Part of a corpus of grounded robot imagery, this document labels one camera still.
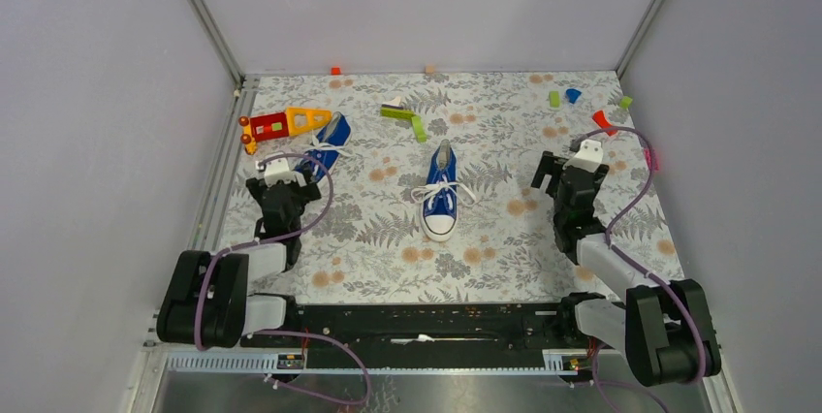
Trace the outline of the blue sneaker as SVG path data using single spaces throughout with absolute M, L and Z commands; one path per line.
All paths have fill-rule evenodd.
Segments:
M 309 147 L 303 153 L 311 160 L 300 159 L 293 171 L 320 182 L 340 158 L 352 155 L 347 146 L 351 133 L 346 117 L 339 111 L 334 112 L 330 122 L 312 135 Z
M 430 158 L 425 183 L 411 192 L 418 205 L 418 222 L 428 239 L 445 242 L 453 235 L 458 224 L 459 192 L 470 205 L 477 201 L 476 194 L 458 180 L 458 158 L 451 142 L 443 140 Z

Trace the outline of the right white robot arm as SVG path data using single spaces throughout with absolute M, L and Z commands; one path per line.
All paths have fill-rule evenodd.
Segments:
M 701 285 L 693 279 L 666 281 L 607 242 L 593 204 L 607 172 L 603 164 L 546 151 L 531 182 L 553 200 L 557 249 L 619 298 L 569 294 L 560 301 L 554 332 L 571 347 L 593 338 L 616 349 L 647 387 L 719 374 L 719 344 Z

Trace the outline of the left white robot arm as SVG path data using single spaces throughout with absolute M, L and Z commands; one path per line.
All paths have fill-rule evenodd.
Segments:
M 288 311 L 293 299 L 254 295 L 250 283 L 297 263 L 301 216 L 322 198 L 319 186 L 312 175 L 296 173 L 272 185 L 249 178 L 246 188 L 262 213 L 254 240 L 221 258 L 205 250 L 179 255 L 157 317 L 161 341 L 231 348 L 242 336 L 263 330 L 273 343 L 287 346 L 300 336 L 299 317 Z

